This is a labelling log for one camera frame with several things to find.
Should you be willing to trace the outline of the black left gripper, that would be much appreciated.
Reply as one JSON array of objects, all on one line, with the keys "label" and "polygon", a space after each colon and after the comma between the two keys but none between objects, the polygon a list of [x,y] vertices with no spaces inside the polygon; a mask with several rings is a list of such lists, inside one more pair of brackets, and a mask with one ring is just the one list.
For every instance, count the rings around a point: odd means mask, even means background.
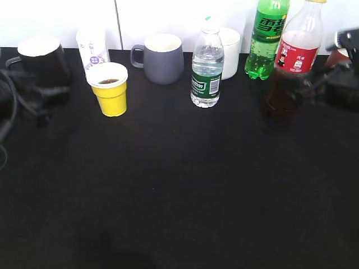
[{"label": "black left gripper", "polygon": [[70,87],[38,87],[17,89],[20,115],[35,126],[46,126],[70,99]]}]

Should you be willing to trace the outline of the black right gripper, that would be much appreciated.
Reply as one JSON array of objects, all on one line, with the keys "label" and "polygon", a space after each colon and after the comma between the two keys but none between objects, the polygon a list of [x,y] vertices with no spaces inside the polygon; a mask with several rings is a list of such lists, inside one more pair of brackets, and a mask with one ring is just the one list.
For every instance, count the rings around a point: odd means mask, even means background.
[{"label": "black right gripper", "polygon": [[338,30],[327,36],[325,49],[329,52],[344,49],[349,63],[337,63],[314,72],[309,78],[296,80],[291,90],[296,105],[335,106],[358,112],[358,28]]}]

